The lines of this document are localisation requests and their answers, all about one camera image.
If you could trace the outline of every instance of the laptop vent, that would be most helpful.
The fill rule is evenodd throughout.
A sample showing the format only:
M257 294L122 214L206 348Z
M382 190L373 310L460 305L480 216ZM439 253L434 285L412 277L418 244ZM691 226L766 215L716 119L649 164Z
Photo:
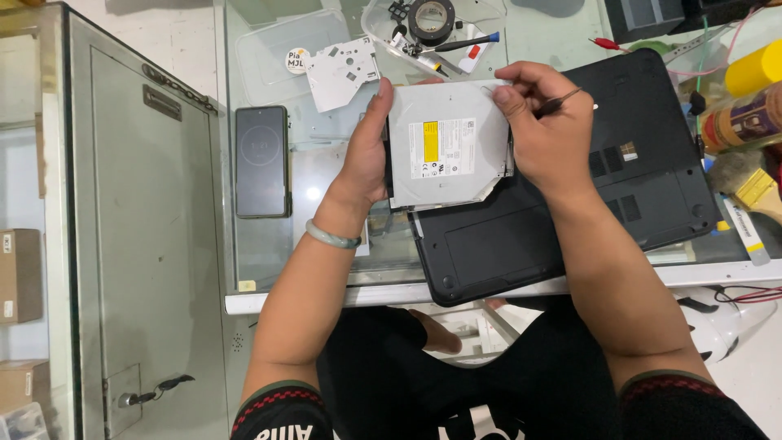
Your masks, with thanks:
M603 165L603 160L600 158L599 151L589 153L589 169L592 171L592 179L606 175L605 165Z
M617 220L619 220L619 223L625 224L625 218L622 216L622 211L619 210L619 202L616 200L611 200L608 202L605 202L606 205L608 205L608 209L611 210L611 212L614 213L614 216Z
M615 146L606 148L603 150L603 154L605 155L605 161L608 162L608 170L610 172L615 173L624 169L622 158L619 156L619 151Z
M640 209L638 209L638 203L635 200L635 196L622 197L622 208L625 210L628 222L640 220Z

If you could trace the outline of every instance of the tape roll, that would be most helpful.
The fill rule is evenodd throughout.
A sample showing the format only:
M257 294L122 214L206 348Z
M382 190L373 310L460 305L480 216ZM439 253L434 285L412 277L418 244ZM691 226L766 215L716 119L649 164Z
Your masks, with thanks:
M455 21L456 9L450 0L415 0L407 15L410 33L428 47L443 44Z

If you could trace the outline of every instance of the black laptop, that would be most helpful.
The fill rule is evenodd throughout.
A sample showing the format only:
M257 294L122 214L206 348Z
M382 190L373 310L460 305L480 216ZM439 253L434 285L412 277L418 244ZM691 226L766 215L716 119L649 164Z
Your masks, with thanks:
M660 56L641 49L564 75L599 106L592 178L640 247L649 251L712 231L718 211ZM481 203L419 211L410 220L439 305L565 274L548 208L518 169Z

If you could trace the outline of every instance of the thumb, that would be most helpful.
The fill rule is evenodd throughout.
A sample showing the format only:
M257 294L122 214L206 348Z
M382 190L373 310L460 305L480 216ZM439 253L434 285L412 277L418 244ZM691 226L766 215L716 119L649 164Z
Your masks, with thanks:
M393 86L388 78L380 78L380 87L377 95L372 98L367 106L364 119L358 123L353 137L360 141L373 142L380 139L386 118L393 104Z
M537 119L533 116L527 100L515 88L509 85L501 85L494 89L492 99L500 107L508 122L511 123L512 128L522 128L528 127L530 124L537 124Z

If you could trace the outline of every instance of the screwdriver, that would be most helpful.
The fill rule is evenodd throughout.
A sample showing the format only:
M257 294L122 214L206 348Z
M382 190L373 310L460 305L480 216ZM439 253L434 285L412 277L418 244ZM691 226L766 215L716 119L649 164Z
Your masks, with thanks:
M485 37L480 38L473 38L472 40L465 40L465 41L454 41L452 43L445 43L444 45L439 45L435 47L434 49L427 49L425 51L421 51L420 53L427 53L427 52L449 52L456 49L461 49L463 47L472 46L472 45L482 45L483 43L499 43L500 42L500 33L494 32L491 35L487 35Z
M535 119L541 119L544 116L548 116L550 114L556 113L557 111L559 111L559 109L562 108L562 104L565 102L567 98L575 95L578 92L581 92L581 90L583 90L583 88L579 87L576 90L573 90L572 92L568 93L567 95L562 96L561 98L556 98L556 99L552 99L551 101L546 101L546 103L540 106L538 110L533 111L533 116L535 117Z

